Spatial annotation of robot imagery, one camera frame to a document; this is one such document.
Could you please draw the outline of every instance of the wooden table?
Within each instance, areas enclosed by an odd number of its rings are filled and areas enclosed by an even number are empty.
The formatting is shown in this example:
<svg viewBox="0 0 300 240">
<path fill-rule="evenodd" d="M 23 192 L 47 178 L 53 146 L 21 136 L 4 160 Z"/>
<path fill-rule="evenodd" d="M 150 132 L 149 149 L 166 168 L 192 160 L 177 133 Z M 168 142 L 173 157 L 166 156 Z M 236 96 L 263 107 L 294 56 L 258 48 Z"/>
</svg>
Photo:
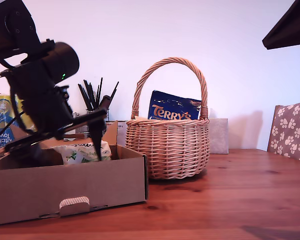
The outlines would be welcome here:
<svg viewBox="0 0 300 240">
<path fill-rule="evenodd" d="M 300 161 L 211 155 L 207 173 L 156 180 L 147 203 L 0 225 L 0 240 L 300 240 Z"/>
</svg>

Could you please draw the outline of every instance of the pen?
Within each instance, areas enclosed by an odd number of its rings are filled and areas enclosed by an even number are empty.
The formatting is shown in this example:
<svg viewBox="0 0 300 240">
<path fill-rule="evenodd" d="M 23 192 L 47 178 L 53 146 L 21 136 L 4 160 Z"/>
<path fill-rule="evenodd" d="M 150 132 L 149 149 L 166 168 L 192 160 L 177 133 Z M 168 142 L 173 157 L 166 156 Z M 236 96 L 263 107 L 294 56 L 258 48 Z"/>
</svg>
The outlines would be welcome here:
<svg viewBox="0 0 300 240">
<path fill-rule="evenodd" d="M 85 90 L 83 89 L 83 87 L 81 86 L 81 84 L 78 83 L 78 86 L 79 86 L 81 95 L 82 95 L 82 97 L 83 97 L 83 100 L 84 100 L 86 109 L 87 109 L 88 111 L 92 111 L 93 109 L 92 109 L 91 104 L 90 104 L 90 102 L 89 102 L 89 100 L 88 100 L 88 96 L 87 96 Z"/>
</svg>

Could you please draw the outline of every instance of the kitchen towel package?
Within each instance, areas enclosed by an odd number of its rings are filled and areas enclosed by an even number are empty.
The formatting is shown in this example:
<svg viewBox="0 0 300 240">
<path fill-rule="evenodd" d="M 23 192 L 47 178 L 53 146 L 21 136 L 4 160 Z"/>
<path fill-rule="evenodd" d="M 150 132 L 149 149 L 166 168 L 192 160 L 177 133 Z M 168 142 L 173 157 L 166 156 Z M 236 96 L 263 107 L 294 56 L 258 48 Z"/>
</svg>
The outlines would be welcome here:
<svg viewBox="0 0 300 240">
<path fill-rule="evenodd" d="M 18 111 L 22 111 L 21 103 L 17 99 L 16 104 L 18 107 Z M 15 117 L 15 114 L 12 109 L 11 105 L 11 100 L 9 95 L 2 95 L 0 94 L 0 131 Z M 21 116 L 22 120 L 24 121 L 25 125 L 28 128 L 34 129 L 34 125 L 27 115 L 22 115 Z M 10 128 L 5 130 L 1 135 L 0 135 L 0 148 L 4 147 L 7 145 L 7 143 L 12 142 L 14 140 L 14 135 L 11 131 Z"/>
<path fill-rule="evenodd" d="M 100 161 L 93 142 L 52 147 L 61 154 L 63 164 L 81 164 Z M 101 161 L 111 160 L 111 150 L 106 141 L 101 141 Z"/>
<path fill-rule="evenodd" d="M 183 98 L 154 90 L 151 95 L 148 119 L 197 120 L 201 101 Z"/>
</svg>

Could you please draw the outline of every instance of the terry's chocolate bag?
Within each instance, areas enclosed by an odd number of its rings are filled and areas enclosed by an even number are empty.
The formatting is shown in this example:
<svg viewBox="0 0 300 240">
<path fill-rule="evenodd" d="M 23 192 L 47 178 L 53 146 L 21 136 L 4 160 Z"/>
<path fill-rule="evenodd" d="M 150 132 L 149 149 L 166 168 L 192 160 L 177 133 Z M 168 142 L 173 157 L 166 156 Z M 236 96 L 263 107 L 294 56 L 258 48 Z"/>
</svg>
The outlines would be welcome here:
<svg viewBox="0 0 300 240">
<path fill-rule="evenodd" d="M 196 120 L 199 116 L 200 107 L 200 100 L 154 90 L 151 95 L 148 119 Z"/>
</svg>

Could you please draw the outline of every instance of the box flap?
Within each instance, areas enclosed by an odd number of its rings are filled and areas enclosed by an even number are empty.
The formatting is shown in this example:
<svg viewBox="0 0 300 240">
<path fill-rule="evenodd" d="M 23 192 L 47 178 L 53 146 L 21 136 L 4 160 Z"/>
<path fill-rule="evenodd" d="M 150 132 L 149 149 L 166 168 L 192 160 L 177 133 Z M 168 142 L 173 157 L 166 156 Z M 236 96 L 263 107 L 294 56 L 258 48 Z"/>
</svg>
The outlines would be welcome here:
<svg viewBox="0 0 300 240">
<path fill-rule="evenodd" d="M 117 135 L 118 135 L 118 121 L 115 121 L 113 124 L 107 127 L 107 130 L 103 135 L 102 140 L 108 142 L 109 145 L 116 145 Z"/>
</svg>

